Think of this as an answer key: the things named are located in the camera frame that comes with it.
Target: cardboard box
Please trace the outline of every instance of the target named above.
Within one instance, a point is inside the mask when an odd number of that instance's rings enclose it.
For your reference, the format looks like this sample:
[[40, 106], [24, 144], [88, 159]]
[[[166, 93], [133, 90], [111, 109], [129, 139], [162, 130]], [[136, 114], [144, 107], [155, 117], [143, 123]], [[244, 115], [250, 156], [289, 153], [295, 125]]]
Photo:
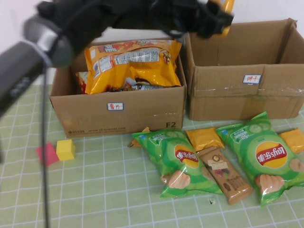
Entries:
[[[50, 95], [51, 103], [66, 136], [84, 137], [182, 128], [187, 86], [181, 59], [176, 73], [182, 87], [147, 91], [77, 95], [75, 73], [87, 71], [85, 55], [78, 56], [66, 69], [57, 69]], [[119, 110], [108, 108], [118, 105]]]
[[304, 39], [296, 21], [238, 23], [225, 38], [186, 37], [190, 119], [296, 117], [304, 103]]

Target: green chip bag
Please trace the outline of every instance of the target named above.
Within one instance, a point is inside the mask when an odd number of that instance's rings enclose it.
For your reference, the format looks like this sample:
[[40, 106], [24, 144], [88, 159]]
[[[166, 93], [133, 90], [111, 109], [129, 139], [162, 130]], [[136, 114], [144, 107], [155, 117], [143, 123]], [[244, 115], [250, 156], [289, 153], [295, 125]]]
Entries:
[[202, 161], [196, 156], [181, 130], [135, 133], [133, 137], [147, 149], [166, 184], [161, 198], [184, 197], [200, 193], [222, 194]]
[[304, 161], [275, 133], [266, 112], [245, 125], [221, 127], [216, 132], [237, 154], [262, 207], [292, 186], [304, 187]]

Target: yellow cube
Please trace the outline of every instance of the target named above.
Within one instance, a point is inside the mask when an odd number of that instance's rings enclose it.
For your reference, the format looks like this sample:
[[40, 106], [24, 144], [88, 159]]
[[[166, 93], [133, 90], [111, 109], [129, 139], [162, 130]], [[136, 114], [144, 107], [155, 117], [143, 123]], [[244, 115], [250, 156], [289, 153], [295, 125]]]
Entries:
[[75, 145], [71, 139], [57, 142], [56, 154], [61, 161], [75, 159]]

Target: yellow chip bag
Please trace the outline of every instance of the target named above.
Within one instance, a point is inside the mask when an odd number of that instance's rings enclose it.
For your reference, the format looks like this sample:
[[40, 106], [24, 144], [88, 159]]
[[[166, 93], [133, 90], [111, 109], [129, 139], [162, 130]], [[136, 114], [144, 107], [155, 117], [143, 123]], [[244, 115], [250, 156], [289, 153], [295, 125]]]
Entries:
[[89, 71], [85, 92], [118, 91], [136, 84], [181, 86], [175, 60], [181, 43], [173, 40], [135, 40], [93, 46], [85, 51]]
[[199, 129], [186, 131], [193, 145], [194, 150], [201, 151], [211, 146], [225, 148], [219, 135], [215, 132], [216, 128]]

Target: red block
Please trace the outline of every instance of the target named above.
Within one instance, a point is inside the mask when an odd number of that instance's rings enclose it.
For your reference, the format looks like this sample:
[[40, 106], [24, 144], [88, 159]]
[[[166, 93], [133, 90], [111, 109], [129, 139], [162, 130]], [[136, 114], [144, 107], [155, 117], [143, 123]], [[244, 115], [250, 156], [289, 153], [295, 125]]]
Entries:
[[[36, 149], [37, 155], [42, 163], [42, 147]], [[59, 161], [56, 151], [51, 143], [46, 144], [46, 166]]]

